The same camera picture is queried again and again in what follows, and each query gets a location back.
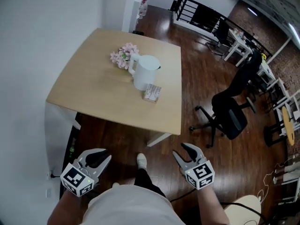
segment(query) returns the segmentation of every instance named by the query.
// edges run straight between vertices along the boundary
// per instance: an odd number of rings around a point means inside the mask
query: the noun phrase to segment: black chair
[[[247,125],[247,119],[242,109],[251,107],[253,112],[256,112],[252,101],[248,97],[246,98],[247,102],[242,105],[238,105],[232,97],[243,92],[248,81],[259,71],[261,63],[261,54],[257,50],[252,50],[252,54],[242,64],[228,89],[216,94],[212,98],[213,116],[210,116],[201,106],[195,108],[195,111],[201,109],[209,120],[209,123],[204,126],[190,127],[189,130],[193,132],[196,129],[211,127],[211,145],[207,145],[207,148],[212,148],[214,145],[216,129],[219,129],[222,132],[222,136],[225,134],[230,140],[236,138],[243,131]]]
[[[223,19],[220,19],[219,26],[217,30],[213,33],[213,35],[218,39],[218,42],[215,44],[209,42],[206,43],[207,47],[213,54],[223,56],[226,53],[226,52],[218,52],[215,50],[216,47],[219,46],[219,44],[223,44],[228,47],[232,46],[232,43],[230,43],[227,40],[228,32],[229,32],[229,25]]]

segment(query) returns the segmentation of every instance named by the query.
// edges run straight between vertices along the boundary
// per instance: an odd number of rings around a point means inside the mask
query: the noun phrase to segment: white shirt
[[[94,198],[83,225],[184,225],[171,203],[148,189],[121,185]]]

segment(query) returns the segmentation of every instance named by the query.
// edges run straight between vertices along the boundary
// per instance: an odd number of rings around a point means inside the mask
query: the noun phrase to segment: wall outlet
[[[48,171],[46,180],[51,180],[51,174],[53,174],[53,170]]]
[[[51,188],[48,188],[46,190],[46,198],[50,198],[51,197],[51,193],[52,193]]]

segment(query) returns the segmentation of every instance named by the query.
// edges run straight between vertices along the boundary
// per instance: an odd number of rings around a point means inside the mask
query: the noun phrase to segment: white pitcher
[[[135,70],[133,70],[134,61],[137,63]],[[130,57],[128,71],[133,76],[133,84],[138,90],[145,91],[148,84],[154,84],[158,69],[160,69],[159,60],[153,56],[132,54]]]

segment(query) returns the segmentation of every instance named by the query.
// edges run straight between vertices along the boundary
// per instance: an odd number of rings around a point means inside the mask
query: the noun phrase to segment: black pants
[[[156,192],[165,197],[164,193],[158,187],[153,185],[147,171],[143,168],[140,168],[137,171],[137,174],[135,177],[135,185],[142,187],[142,188],[149,189],[149,190]]]

